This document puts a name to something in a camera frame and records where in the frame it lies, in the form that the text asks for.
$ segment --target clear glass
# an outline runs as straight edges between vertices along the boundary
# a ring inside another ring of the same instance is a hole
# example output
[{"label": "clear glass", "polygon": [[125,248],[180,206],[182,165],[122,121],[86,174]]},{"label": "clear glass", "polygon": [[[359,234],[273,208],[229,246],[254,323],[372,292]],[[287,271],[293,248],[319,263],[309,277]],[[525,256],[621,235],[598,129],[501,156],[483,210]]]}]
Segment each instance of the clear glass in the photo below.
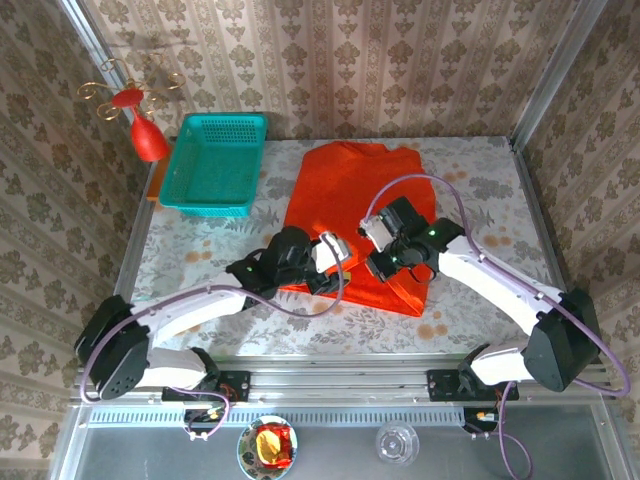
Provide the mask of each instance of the clear glass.
[{"label": "clear glass", "polygon": [[383,462],[408,466],[418,457],[420,440],[411,425],[393,421],[378,430],[376,450]]}]

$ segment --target table surface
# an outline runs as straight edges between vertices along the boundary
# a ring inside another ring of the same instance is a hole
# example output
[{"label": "table surface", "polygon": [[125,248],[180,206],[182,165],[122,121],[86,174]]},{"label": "table surface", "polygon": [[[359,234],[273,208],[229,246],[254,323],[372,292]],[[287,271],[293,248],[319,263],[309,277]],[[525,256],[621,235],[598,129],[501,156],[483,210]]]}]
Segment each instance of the table surface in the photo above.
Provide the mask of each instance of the table surface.
[{"label": "table surface", "polygon": [[[611,480],[589,407],[514,408],[507,431],[533,458],[534,478]],[[459,428],[416,427],[416,461],[382,463],[378,427],[294,425],[298,455],[285,480],[500,480],[507,474],[495,439],[471,440]],[[180,428],[88,428],[75,480],[246,480],[236,448],[242,428],[222,428],[207,442],[189,441]],[[524,456],[507,443],[512,466],[524,478]]]},{"label": "table surface", "polygon": [[[513,154],[504,137],[374,139],[420,152],[427,173],[452,182],[472,219],[474,237],[498,258],[550,283]],[[200,218],[157,205],[133,295],[149,300],[215,277],[229,263],[266,246],[283,225],[303,155],[328,141],[267,142],[251,215]],[[454,199],[436,186],[438,216],[459,222]],[[319,312],[329,300],[278,293],[287,309]],[[505,314],[466,286],[440,275],[421,318],[343,303],[315,320],[258,306],[212,319],[165,346],[199,346],[212,355],[467,353],[485,342],[522,336]]]}]

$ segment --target gray floor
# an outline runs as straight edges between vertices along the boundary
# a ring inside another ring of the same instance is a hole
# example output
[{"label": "gray floor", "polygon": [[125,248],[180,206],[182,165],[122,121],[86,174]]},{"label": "gray floor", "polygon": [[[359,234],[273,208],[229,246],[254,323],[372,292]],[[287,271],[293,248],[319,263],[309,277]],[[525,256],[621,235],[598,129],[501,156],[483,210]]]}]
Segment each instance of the gray floor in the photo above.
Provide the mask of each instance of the gray floor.
[{"label": "gray floor", "polygon": [[[595,425],[586,407],[518,408],[507,431],[531,452],[534,479],[607,480]],[[287,480],[507,479],[497,440],[472,441],[459,429],[418,428],[420,455],[409,467],[381,463],[376,428],[298,428],[299,453]],[[89,432],[76,480],[241,480],[235,449],[239,428],[208,442],[189,441],[180,429],[95,429]],[[509,449],[524,473],[524,458]]]}]

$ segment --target small plate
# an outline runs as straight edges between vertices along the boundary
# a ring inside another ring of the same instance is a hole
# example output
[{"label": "small plate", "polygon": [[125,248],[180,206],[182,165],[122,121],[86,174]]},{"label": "small plate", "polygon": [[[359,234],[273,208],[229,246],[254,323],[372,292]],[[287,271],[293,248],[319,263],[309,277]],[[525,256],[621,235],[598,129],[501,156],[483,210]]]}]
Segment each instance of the small plate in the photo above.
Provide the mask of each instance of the small plate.
[{"label": "small plate", "polygon": [[262,466],[256,450],[256,436],[258,435],[258,428],[268,423],[277,423],[291,428],[289,422],[284,418],[275,415],[265,415],[257,418],[251,425],[245,428],[238,440],[238,464],[244,474],[254,480],[276,480],[282,478],[291,469],[293,462],[296,460],[298,439],[296,438],[296,432],[291,428],[291,465],[282,469],[265,468]]}]

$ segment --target orange cloth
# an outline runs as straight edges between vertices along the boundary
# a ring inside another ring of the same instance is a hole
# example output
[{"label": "orange cloth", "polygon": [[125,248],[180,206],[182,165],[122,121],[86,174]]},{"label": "orange cloth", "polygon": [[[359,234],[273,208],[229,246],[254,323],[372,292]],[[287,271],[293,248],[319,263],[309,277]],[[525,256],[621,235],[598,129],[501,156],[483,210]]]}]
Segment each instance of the orange cloth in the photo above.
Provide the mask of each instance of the orange cloth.
[{"label": "orange cloth", "polygon": [[[386,283],[380,282],[365,264],[373,244],[357,232],[376,193],[391,180],[409,173],[424,171],[418,152],[404,147],[389,151],[376,143],[334,142],[311,150],[302,161],[284,224],[302,228],[311,238],[328,230],[348,242],[354,258],[345,265],[351,273],[345,300],[419,317],[427,299],[427,285],[416,282],[407,269]],[[421,178],[389,189],[373,213],[403,195],[430,223],[435,221],[435,193],[431,183]],[[287,290],[308,291],[306,286]]]}]

